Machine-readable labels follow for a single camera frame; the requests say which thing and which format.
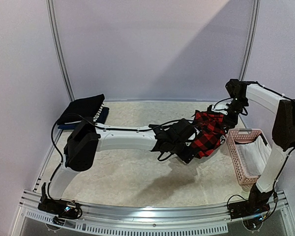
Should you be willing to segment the red black plaid shirt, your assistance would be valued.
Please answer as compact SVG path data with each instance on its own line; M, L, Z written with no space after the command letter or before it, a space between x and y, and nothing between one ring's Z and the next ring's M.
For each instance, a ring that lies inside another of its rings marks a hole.
M224 115L212 111L209 105L206 111L196 110L193 117L193 126L199 130L199 134L191 143L196 151L195 157L201 159L210 156L219 148L226 138L226 131L223 124Z

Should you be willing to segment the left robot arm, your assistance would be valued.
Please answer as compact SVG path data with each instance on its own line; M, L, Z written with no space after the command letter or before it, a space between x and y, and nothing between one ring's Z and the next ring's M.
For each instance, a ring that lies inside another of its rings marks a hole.
M60 213L64 191L79 173L92 167L97 152L138 149L177 155L188 164L196 153L191 144L199 133L195 124L184 118L142 127L109 126L85 119L70 134L63 151L56 149L60 163L41 187L43 203L52 213Z

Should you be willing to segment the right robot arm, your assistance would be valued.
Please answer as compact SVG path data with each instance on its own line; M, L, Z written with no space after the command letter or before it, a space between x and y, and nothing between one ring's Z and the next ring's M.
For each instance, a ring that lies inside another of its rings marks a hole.
M237 124L241 114L249 102L253 101L275 115L271 129L271 153L263 173L253 184L244 210L255 214L274 194L274 189L283 168L295 150L295 98L289 98L272 89L262 86L259 82L230 79L226 90L231 98L228 114L223 123L228 129Z

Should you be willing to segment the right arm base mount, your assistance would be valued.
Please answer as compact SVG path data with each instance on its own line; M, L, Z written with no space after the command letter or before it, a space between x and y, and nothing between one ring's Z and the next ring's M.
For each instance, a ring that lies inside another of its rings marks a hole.
M242 201L230 203L232 197L240 197L242 198ZM275 206L273 210L270 210L270 205L268 203L261 204L260 206L251 207L248 200L244 199L241 195L232 195L228 199L226 206L232 220L259 215L259 221L263 222L270 216L272 216L272 214L275 212L278 200L278 197L275 196L273 199Z

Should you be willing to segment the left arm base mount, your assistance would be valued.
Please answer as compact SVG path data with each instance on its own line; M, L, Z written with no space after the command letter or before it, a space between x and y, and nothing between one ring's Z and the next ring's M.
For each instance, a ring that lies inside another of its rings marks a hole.
M45 189L42 189L42 195L38 204L38 210L56 215L58 218L63 219L79 219L83 211L81 204L66 200L54 200L48 197Z

